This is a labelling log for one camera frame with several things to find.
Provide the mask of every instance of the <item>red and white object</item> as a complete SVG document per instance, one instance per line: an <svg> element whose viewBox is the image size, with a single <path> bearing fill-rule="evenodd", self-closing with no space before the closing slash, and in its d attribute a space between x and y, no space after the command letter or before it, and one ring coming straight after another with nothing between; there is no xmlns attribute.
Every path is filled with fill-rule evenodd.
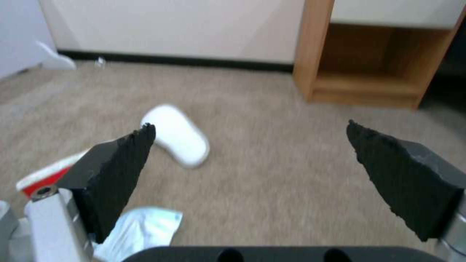
<svg viewBox="0 0 466 262"><path fill-rule="evenodd" d="M66 172L87 153L84 150L81 153L61 159L51 165L48 165L16 183L16 190L22 191L28 198L31 194L42 186L49 186L55 184L63 177Z"/></svg>

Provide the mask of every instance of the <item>white wall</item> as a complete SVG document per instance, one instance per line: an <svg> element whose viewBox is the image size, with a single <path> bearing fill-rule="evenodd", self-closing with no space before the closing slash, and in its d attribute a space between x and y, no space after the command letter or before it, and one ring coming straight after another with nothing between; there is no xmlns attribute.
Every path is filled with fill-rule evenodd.
<svg viewBox="0 0 466 262"><path fill-rule="evenodd" d="M39 2L0 0L0 78L43 62L37 41L55 48Z"/></svg>
<svg viewBox="0 0 466 262"><path fill-rule="evenodd" d="M294 60L304 0L41 0L58 49Z"/></svg>

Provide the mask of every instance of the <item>light blue cloth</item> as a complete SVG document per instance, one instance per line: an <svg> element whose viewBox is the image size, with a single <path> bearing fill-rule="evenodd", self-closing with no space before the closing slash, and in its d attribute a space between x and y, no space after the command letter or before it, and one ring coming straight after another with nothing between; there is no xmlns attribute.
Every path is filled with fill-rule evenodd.
<svg viewBox="0 0 466 262"><path fill-rule="evenodd" d="M93 243L94 257L122 261L148 248L168 246L183 213L157 207L133 209L123 214L102 244Z"/></svg>

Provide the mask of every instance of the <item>carpet floor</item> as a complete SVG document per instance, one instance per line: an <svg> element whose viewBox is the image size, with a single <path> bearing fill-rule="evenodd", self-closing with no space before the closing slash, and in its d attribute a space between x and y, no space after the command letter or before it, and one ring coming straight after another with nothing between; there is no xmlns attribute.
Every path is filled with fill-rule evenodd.
<svg viewBox="0 0 466 262"><path fill-rule="evenodd" d="M391 213L356 161L349 119L423 143L466 170L466 116L306 104L290 74L92 62L32 69L0 82L0 199L23 215L15 183L39 168L138 128L161 103L210 140L198 169L153 147L127 209L184 212L173 245L395 245L433 251Z"/></svg>

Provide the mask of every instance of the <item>white slipper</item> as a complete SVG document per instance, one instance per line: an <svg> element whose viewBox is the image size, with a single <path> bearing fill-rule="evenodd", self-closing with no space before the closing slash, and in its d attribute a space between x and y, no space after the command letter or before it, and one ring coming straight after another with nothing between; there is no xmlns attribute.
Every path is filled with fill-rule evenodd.
<svg viewBox="0 0 466 262"><path fill-rule="evenodd" d="M162 104L151 109L141 126L155 126L155 143L165 148L183 167L195 168L209 155L209 141L177 107Z"/></svg>

